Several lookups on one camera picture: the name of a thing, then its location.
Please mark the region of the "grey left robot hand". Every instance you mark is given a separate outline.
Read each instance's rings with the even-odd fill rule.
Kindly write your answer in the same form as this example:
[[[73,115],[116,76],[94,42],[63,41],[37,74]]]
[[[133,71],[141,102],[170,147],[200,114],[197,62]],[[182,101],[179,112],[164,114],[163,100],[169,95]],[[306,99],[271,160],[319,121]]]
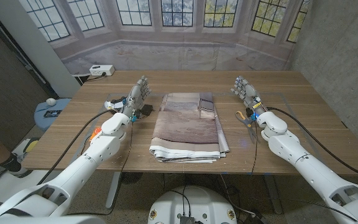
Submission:
[[[128,116],[132,121],[135,120],[135,117],[138,118],[139,116],[136,115],[135,112],[142,109],[144,101],[151,91],[148,78],[144,75],[141,76],[129,92],[122,113]]]

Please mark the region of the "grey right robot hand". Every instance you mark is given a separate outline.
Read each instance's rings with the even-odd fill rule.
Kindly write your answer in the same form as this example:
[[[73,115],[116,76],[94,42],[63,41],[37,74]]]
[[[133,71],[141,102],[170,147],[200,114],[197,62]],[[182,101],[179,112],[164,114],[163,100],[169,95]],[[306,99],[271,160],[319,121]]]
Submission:
[[[243,101],[246,108],[255,113],[256,117],[268,111],[262,103],[259,92],[244,77],[236,78],[231,91]]]

